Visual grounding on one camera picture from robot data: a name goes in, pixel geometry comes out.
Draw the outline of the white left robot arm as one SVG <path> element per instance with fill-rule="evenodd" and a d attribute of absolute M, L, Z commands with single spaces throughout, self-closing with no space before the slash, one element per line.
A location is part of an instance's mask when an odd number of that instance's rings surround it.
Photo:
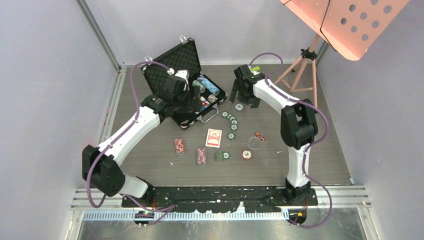
<path fill-rule="evenodd" d="M 141 207 L 153 202 L 148 183 L 139 177 L 124 174 L 121 164 L 151 130 L 176 113 L 190 113 L 191 106 L 188 70 L 170 69 L 155 94 L 138 103 L 137 110 L 115 134 L 98 146 L 87 145 L 82 151 L 82 177 L 87 188 L 96 188 L 107 197 L 130 195 Z"/>

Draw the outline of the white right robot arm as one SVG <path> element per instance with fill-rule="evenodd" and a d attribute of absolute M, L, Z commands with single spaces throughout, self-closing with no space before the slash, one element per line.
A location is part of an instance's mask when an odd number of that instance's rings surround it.
<path fill-rule="evenodd" d="M 260 72 L 247 64 L 234 71 L 231 102 L 239 102 L 257 108 L 261 101 L 280 114 L 280 135 L 288 147 L 288 174 L 285 179 L 284 197 L 291 205 L 299 205 L 310 192 L 310 146 L 318 134 L 314 106 L 308 99 L 300 100 L 276 86 Z"/>

